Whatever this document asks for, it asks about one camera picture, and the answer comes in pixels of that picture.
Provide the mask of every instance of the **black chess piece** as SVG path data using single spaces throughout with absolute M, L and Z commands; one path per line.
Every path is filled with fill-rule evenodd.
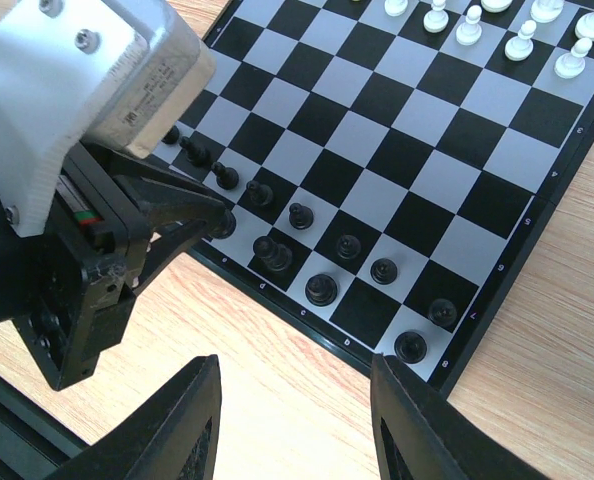
M 273 273 L 286 271 L 293 261 L 293 252 L 286 245 L 277 243 L 266 236 L 255 240 L 253 253 Z
M 232 190 L 239 184 L 239 174 L 232 167 L 225 167 L 221 162 L 215 162 L 210 167 L 215 177 L 217 185 L 224 190 Z
M 353 260 L 361 252 L 361 243 L 357 237 L 342 235 L 337 241 L 337 255 L 342 260 Z
M 370 267 L 370 276 L 380 285 L 390 285 L 397 278 L 397 265 L 389 258 L 380 258 Z
M 313 224 L 314 215 L 310 208 L 300 203 L 293 203 L 288 207 L 288 211 L 290 213 L 288 220 L 293 228 L 305 230 Z
M 439 298 L 430 304 L 428 319 L 439 327 L 449 327 L 457 320 L 457 308 L 450 300 Z
M 330 305 L 337 298 L 337 283 L 330 275 L 317 274 L 306 282 L 306 298 L 317 307 Z
M 190 137 L 181 137 L 179 146 L 186 152 L 188 161 L 195 167 L 201 168 L 212 163 L 210 152 L 204 147 L 194 144 Z
M 173 128 L 168 130 L 168 133 L 161 141 L 166 145 L 175 145 L 179 141 L 180 136 L 181 132 L 179 131 L 179 127 L 177 127 L 177 125 L 173 125 Z
M 427 350 L 426 340 L 416 332 L 404 332 L 395 340 L 395 355 L 409 364 L 421 362 Z
M 226 210 L 217 226 L 209 233 L 209 236 L 216 240 L 223 240 L 230 237 L 235 232 L 235 228 L 237 228 L 237 218 L 235 218 L 233 212 Z
M 268 185 L 262 185 L 256 180 L 251 180 L 246 184 L 246 192 L 250 201 L 257 207 L 268 207 L 273 202 L 273 191 Z

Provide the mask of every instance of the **wooden table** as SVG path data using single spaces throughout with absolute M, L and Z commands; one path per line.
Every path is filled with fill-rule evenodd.
M 201 35 L 225 2 L 172 4 Z M 64 392 L 0 325 L 0 374 L 87 442 L 210 353 L 224 392 L 216 479 L 378 478 L 368 379 L 186 255 L 94 377 Z M 544 473 L 594 478 L 594 146 L 449 400 Z

